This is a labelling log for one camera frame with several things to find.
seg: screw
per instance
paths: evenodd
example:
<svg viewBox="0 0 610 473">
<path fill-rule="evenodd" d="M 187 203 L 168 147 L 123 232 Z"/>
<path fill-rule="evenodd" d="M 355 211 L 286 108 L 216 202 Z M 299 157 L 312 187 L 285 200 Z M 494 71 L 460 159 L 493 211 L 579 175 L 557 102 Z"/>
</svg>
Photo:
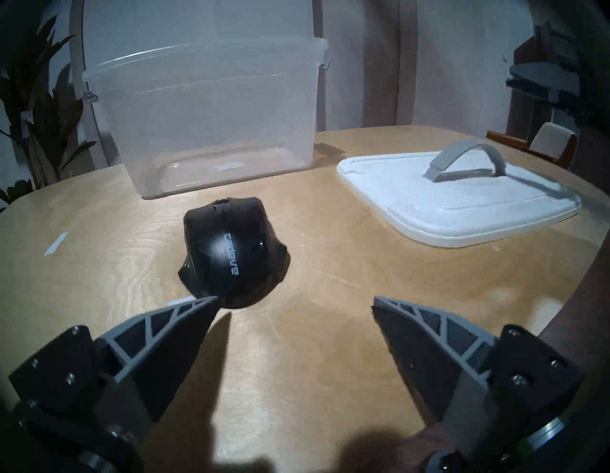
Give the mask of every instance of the screw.
<svg viewBox="0 0 610 473">
<path fill-rule="evenodd" d="M 529 384 L 527 378 L 520 374 L 514 375 L 511 380 L 512 384 L 514 384 L 515 386 L 527 386 Z"/>
</svg>

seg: chair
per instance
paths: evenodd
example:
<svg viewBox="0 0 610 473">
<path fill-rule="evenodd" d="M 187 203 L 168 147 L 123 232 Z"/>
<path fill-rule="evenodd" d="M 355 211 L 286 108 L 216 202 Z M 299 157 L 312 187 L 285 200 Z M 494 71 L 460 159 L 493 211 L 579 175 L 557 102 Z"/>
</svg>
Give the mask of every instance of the chair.
<svg viewBox="0 0 610 473">
<path fill-rule="evenodd" d="M 487 130 L 486 138 L 503 145 L 517 148 L 567 169 L 576 153 L 576 135 L 572 130 L 547 122 L 540 127 L 532 144 L 520 138 Z"/>
</svg>

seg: wooden table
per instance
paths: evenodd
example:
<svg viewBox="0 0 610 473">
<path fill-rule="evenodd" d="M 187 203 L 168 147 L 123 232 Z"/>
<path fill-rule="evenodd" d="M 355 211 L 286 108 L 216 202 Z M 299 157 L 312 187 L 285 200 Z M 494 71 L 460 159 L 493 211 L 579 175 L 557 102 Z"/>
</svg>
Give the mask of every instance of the wooden table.
<svg viewBox="0 0 610 473">
<path fill-rule="evenodd" d="M 461 249 L 411 241 L 336 177 L 346 157 L 440 150 L 456 132 L 397 126 L 318 133 L 314 168 L 142 200 L 120 165 L 34 192 L 0 215 L 0 377 L 70 325 L 94 337 L 185 297 L 182 217 L 224 197 L 259 197 L 292 255 L 260 303 L 221 310 L 190 375 L 142 452 L 148 471 L 202 471 L 266 457 L 277 471 L 329 469 L 372 428 L 423 421 L 373 320 L 386 295 L 462 314 L 499 334 L 535 333 L 576 288 L 608 231 L 609 198 L 563 169 L 495 144 L 509 162 L 580 191 L 575 217 Z M 53 255 L 43 253 L 64 232 Z"/>
</svg>

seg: lid handle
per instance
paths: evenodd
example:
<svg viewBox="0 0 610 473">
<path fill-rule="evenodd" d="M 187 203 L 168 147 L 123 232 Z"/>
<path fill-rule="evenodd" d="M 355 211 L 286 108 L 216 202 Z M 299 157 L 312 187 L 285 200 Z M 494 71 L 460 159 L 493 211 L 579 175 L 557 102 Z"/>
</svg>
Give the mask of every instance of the lid handle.
<svg viewBox="0 0 610 473">
<path fill-rule="evenodd" d="M 494 177 L 506 176 L 506 159 L 504 159 L 502 154 L 494 146 L 487 143 L 479 143 L 473 139 L 458 141 L 447 146 L 436 155 L 423 176 L 432 182 L 438 182 L 439 176 L 443 171 L 456 162 L 466 151 L 470 151 L 473 148 L 481 148 L 487 153 L 495 166 Z"/>
</svg>

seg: computer mouse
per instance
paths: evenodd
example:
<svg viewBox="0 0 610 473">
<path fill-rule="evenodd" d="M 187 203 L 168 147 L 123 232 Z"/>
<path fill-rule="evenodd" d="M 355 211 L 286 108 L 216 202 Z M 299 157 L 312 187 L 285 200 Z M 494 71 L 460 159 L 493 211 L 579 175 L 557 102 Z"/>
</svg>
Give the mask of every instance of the computer mouse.
<svg viewBox="0 0 610 473">
<path fill-rule="evenodd" d="M 288 249 L 256 197 L 226 198 L 189 210 L 184 240 L 182 283 L 196 298 L 215 295 L 228 309 L 263 299 L 284 280 L 290 265 Z"/>
</svg>

